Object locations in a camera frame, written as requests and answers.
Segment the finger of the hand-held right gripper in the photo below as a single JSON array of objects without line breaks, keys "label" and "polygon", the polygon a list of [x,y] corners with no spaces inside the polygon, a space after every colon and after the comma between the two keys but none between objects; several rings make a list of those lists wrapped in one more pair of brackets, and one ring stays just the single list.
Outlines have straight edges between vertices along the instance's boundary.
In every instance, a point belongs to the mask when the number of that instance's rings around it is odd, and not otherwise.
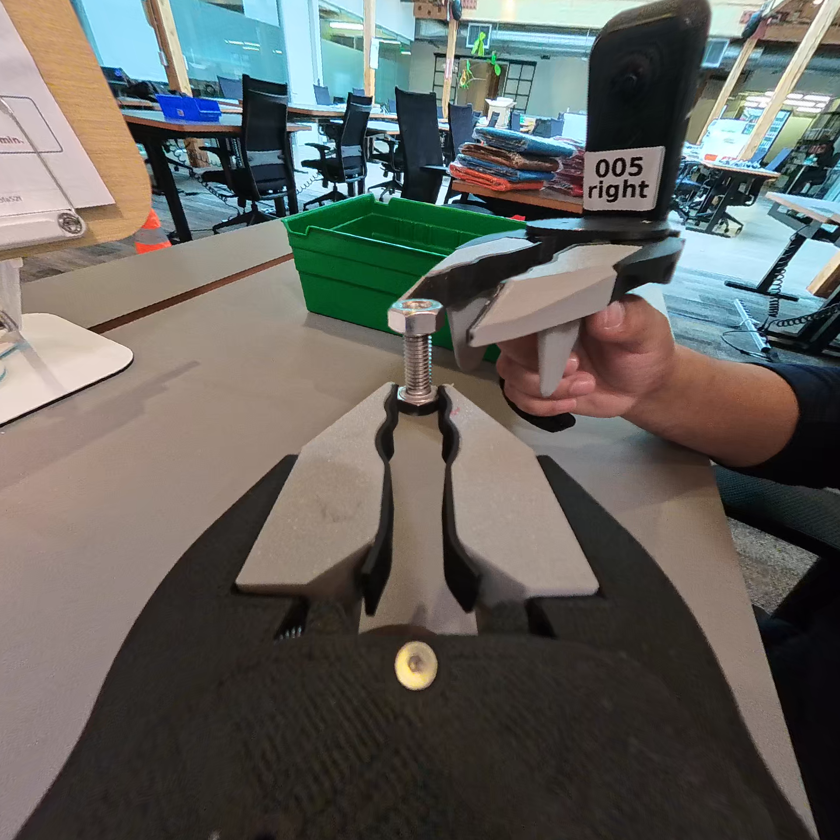
[{"label": "finger of the hand-held right gripper", "polygon": [[431,300],[446,315],[455,360],[460,370],[480,366],[488,341],[473,346],[470,334],[505,280],[549,261],[549,247],[531,241],[524,231],[494,234],[469,241],[445,257],[402,295],[402,302]]},{"label": "finger of the hand-held right gripper", "polygon": [[471,348],[538,337],[541,396],[559,386],[581,320],[606,308],[613,296],[616,265],[639,245],[575,245],[550,262],[504,280],[465,329]]}]

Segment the printed instruction sheet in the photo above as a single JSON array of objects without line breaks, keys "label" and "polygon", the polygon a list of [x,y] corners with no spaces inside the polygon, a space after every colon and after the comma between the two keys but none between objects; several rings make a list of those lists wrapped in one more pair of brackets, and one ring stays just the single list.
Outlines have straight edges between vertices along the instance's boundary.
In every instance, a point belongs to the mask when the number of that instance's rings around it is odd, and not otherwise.
[{"label": "printed instruction sheet", "polygon": [[112,204],[109,189],[3,8],[2,249],[80,237],[87,226],[79,210]]}]

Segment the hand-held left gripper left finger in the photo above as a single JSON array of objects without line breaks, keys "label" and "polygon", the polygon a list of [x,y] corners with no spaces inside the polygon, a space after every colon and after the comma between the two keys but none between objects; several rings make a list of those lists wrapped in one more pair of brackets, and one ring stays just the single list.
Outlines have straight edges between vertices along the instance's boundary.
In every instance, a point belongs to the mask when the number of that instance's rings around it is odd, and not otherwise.
[{"label": "hand-held left gripper left finger", "polygon": [[302,448],[238,573],[240,591],[363,602],[375,614],[392,567],[396,392],[385,383]]}]

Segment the person's dark clothing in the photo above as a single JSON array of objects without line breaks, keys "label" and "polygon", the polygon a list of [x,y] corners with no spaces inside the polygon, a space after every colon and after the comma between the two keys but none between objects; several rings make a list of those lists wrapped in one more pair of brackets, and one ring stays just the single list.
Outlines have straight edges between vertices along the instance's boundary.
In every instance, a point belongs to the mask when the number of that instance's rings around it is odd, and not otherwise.
[{"label": "person's dark clothing", "polygon": [[838,578],[801,581],[756,617],[817,832],[838,839]]}]

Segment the silver hex bolt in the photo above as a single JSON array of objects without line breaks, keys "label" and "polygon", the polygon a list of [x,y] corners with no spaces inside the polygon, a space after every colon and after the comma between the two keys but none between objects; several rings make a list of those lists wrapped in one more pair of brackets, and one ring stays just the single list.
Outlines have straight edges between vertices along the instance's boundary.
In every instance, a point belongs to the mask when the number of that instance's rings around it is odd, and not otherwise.
[{"label": "silver hex bolt", "polygon": [[434,410],[438,392],[432,374],[432,335],[403,335],[404,384],[397,392],[406,410],[421,412]]}]

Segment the black office chair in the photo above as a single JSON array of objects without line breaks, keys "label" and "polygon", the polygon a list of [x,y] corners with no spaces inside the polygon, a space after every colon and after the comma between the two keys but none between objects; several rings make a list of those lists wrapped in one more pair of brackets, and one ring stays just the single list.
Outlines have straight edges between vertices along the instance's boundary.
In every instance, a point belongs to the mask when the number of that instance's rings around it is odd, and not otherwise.
[{"label": "black office chair", "polygon": [[364,194],[368,169],[365,143],[372,106],[373,98],[351,93],[341,123],[331,122],[324,126],[325,133],[332,139],[332,146],[308,143],[308,147],[318,151],[319,157],[303,161],[302,166],[319,173],[322,185],[331,184],[332,189],[302,204],[302,211],[312,205],[320,206],[325,202],[338,202],[345,197]]},{"label": "black office chair", "polygon": [[219,148],[222,174],[239,213],[213,233],[298,214],[298,191],[288,132],[287,85],[243,75],[239,136]]},{"label": "black office chair", "polygon": [[440,140],[437,100],[432,92],[395,89],[403,156],[402,198],[436,204],[448,168]]}]

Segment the person's right forearm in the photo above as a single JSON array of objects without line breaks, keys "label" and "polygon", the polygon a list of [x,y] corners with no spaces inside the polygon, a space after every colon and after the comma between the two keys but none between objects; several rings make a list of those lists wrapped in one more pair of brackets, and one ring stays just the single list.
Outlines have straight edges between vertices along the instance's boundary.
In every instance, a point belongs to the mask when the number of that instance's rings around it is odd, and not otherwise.
[{"label": "person's right forearm", "polygon": [[839,372],[679,349],[661,437],[781,484],[839,489]]}]

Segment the green plastic bin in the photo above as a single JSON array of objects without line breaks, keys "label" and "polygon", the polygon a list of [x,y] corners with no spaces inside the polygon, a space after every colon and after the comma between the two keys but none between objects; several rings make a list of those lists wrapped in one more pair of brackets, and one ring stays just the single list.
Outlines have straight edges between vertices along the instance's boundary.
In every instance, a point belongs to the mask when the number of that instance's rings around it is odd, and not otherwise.
[{"label": "green plastic bin", "polygon": [[372,194],[285,217],[307,309],[388,333],[386,313],[444,257],[470,240],[525,223],[471,209]]}]

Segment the small blue bin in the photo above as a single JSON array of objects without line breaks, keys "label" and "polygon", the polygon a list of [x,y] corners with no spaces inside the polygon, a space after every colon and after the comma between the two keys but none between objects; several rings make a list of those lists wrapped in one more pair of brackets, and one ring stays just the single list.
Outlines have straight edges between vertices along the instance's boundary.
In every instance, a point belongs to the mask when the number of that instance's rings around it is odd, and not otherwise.
[{"label": "small blue bin", "polygon": [[215,99],[157,93],[155,99],[168,121],[179,123],[220,123],[221,107]]}]

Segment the person's right hand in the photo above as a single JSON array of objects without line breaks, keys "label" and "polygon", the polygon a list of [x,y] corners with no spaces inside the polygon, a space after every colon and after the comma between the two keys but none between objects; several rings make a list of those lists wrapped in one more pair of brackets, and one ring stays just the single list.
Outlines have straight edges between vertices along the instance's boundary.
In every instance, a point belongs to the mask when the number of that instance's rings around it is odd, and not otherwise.
[{"label": "person's right hand", "polygon": [[505,397],[525,414],[620,417],[661,386],[676,350],[666,315],[631,294],[583,320],[562,379],[549,395],[540,390],[534,336],[502,343],[497,372]]}]

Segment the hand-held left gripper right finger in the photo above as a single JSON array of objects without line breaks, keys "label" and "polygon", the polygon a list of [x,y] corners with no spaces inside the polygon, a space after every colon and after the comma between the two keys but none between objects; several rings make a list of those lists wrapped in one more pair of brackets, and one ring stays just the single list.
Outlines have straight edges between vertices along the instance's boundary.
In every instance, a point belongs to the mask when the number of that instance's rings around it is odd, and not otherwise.
[{"label": "hand-held left gripper right finger", "polygon": [[444,577],[466,613],[599,584],[534,451],[441,386]]}]

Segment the wooden instruction board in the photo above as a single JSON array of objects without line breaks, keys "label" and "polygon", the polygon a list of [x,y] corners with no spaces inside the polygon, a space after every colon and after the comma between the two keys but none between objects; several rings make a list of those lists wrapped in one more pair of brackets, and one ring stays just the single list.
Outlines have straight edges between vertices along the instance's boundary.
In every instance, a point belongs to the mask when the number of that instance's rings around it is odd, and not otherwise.
[{"label": "wooden instruction board", "polygon": [[57,106],[114,204],[82,208],[76,239],[5,248],[2,258],[102,245],[134,235],[151,210],[151,180],[78,16],[68,1],[2,2]]}]

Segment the dark grey office chair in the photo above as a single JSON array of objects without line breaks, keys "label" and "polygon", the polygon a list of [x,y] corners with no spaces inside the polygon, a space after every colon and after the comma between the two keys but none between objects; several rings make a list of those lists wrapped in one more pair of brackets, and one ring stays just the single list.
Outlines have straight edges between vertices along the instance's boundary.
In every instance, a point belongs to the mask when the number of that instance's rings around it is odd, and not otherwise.
[{"label": "dark grey office chair", "polygon": [[839,495],[713,468],[731,519],[829,560],[839,559]]}]

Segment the orange traffic cone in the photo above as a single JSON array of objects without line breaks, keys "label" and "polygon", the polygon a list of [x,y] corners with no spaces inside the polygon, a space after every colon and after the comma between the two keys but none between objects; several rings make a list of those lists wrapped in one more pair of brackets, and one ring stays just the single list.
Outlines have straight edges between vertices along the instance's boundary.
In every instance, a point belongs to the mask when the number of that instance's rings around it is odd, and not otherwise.
[{"label": "orange traffic cone", "polygon": [[133,235],[133,245],[138,255],[172,247],[172,242],[163,230],[161,220],[152,208],[143,225]]}]

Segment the stack of folded cloths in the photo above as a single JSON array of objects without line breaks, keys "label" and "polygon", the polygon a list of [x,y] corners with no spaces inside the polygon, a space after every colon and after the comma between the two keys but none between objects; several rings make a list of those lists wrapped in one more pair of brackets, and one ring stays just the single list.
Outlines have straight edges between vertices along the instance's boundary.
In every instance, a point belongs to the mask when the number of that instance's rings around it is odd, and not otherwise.
[{"label": "stack of folded cloths", "polygon": [[583,196],[585,145],[562,137],[478,126],[448,166],[451,178],[495,193],[552,188]]}]

